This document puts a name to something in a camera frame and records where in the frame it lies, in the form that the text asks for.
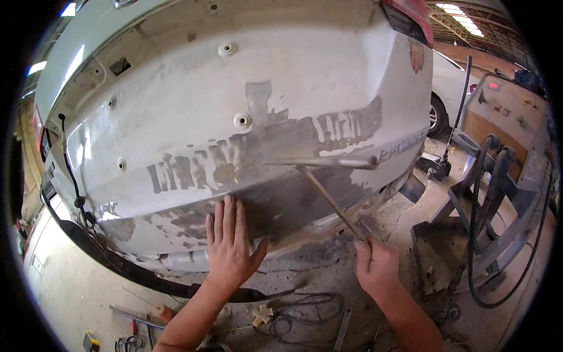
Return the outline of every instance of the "dirty floor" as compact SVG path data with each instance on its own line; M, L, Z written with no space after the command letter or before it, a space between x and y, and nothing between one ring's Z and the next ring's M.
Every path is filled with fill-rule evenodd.
M426 151L439 154L444 144L426 140ZM410 203L401 194L395 195L376 213L372 214L370 227L380 233L388 244L401 249L400 279L403 285L416 292L417 275L412 253L410 228L429 220L447 200L448 187L462 176L466 154L453 150L450 154L452 171L443 182L427 181L415 170L415 175L426 184L426 191L417 204ZM53 206L62 219L68 219L68 211L60 203ZM515 212L506 200L493 219L493 226L508 224ZM478 307L468 292L455 296L461 316L448 323L450 338L445 341L449 351L494 351L516 328L528 307L547 261L553 237L555 217L548 212L544 232L532 269L521 287L502 306L494 310ZM529 240L516 260L508 267L507 279L499 288L482 293L486 301L504 296L520 277L526 265L535 235ZM108 306L114 305L140 316L151 311L151 306L136 298L124 288L150 302L163 302L173 309L180 309L185 300L163 295L129 282L108 271L77 248L50 218L46 209L40 213L33 231L29 250L24 260L24 271L35 299L59 339L70 351L81 351L84 331L92 331L100 342L100 351L111 351L119 337L131 334L130 321L113 314ZM201 282L205 274L178 275L179 282ZM223 342L236 351L308 351L331 349L336 340L338 327L345 308L352 309L352 316L342 346L342 351L361 351L362 345L373 340L377 333L377 351L399 351L385 317L373 300L361 290L355 277L355 249L352 236L344 232L322 243L303 246L283 257L268 259L245 284L265 294L297 288L298 293L323 293L331 295L309 297L290 295L270 305L292 318L280 321L273 329L248 328L252 321L250 312L257 304L228 304L218 317L211 331L213 340ZM296 302L306 298L298 305ZM149 351L146 326L139 324L139 335L145 341L141 351ZM153 329L155 340L160 331Z

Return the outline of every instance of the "car body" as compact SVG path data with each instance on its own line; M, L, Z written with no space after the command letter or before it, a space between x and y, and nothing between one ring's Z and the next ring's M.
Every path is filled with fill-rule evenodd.
M352 219L412 177L432 81L422 1L148 3L85 3L35 93L44 183L84 227L74 176L119 257L206 271L204 219L227 193L270 257L344 229L305 177L267 159L376 156L375 170L312 170Z
M433 137L445 127L453 127L465 84L465 70L439 51L433 50L432 96L430 101L430 130ZM470 74L467 94L471 94L479 78Z

